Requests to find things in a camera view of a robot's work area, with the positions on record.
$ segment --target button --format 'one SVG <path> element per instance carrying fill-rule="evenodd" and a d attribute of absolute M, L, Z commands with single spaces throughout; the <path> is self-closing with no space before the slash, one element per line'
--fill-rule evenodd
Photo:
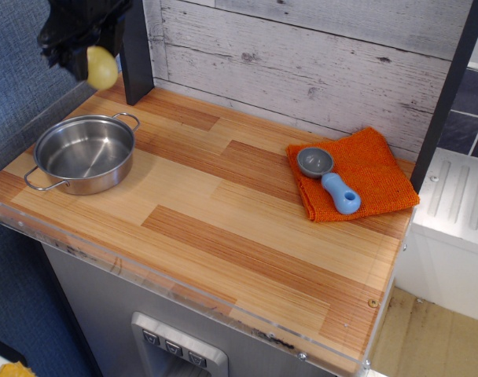
<path fill-rule="evenodd" d="M 166 350 L 176 356 L 183 356 L 182 347 L 166 340 Z"/>
<path fill-rule="evenodd" d="M 145 341 L 150 344 L 153 344 L 154 346 L 158 346 L 160 344 L 159 337 L 146 330 L 143 330 L 143 338 L 145 338 Z"/>
<path fill-rule="evenodd" d="M 196 353 L 190 351 L 189 360 L 192 364 L 195 364 L 198 367 L 206 368 L 206 359 L 204 359 L 202 356 L 197 355 Z"/>

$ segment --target stainless steel pot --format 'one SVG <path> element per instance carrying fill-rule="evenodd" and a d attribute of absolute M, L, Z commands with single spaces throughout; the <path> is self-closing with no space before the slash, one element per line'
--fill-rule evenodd
<path fill-rule="evenodd" d="M 134 118 L 134 129 L 117 119 L 120 115 Z M 36 141 L 36 167 L 24 175 L 26 184 L 39 191 L 58 188 L 74 195 L 110 189 L 131 170 L 134 132 L 140 124 L 134 115 L 122 112 L 114 116 L 77 116 L 50 127 Z M 37 187 L 29 182 L 29 175 L 38 168 L 53 185 Z"/>

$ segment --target ice cream scoop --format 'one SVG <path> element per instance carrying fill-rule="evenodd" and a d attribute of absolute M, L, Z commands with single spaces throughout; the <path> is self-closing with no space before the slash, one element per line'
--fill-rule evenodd
<path fill-rule="evenodd" d="M 321 148 L 302 149 L 296 157 L 300 171 L 309 178 L 321 178 L 323 188 L 331 195 L 336 210 L 341 214 L 353 214 L 361 206 L 358 193 L 349 188 L 339 174 L 331 173 L 332 156 Z"/>

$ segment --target orange cloth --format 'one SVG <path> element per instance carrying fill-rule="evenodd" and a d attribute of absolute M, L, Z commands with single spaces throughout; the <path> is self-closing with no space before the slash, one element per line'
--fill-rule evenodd
<path fill-rule="evenodd" d="M 296 156 L 306 147 L 325 149 L 333 157 L 332 172 L 362 198 L 353 214 L 339 213 L 321 180 L 300 171 Z M 338 141 L 311 145 L 289 145 L 286 149 L 307 216 L 312 221 L 343 221 L 373 214 L 393 212 L 419 204 L 419 196 L 402 172 L 384 137 L 368 127 Z"/>

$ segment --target play kitchen countertop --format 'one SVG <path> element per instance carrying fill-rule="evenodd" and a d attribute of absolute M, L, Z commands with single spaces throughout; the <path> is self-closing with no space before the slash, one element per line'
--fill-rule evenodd
<path fill-rule="evenodd" d="M 123 181 L 36 191 L 30 148 L 0 172 L 0 222 L 322 368 L 362 368 L 412 210 L 313 223 L 285 148 L 323 137 L 166 90 L 133 107 L 119 82 L 70 117 L 118 112 L 141 122 Z"/>

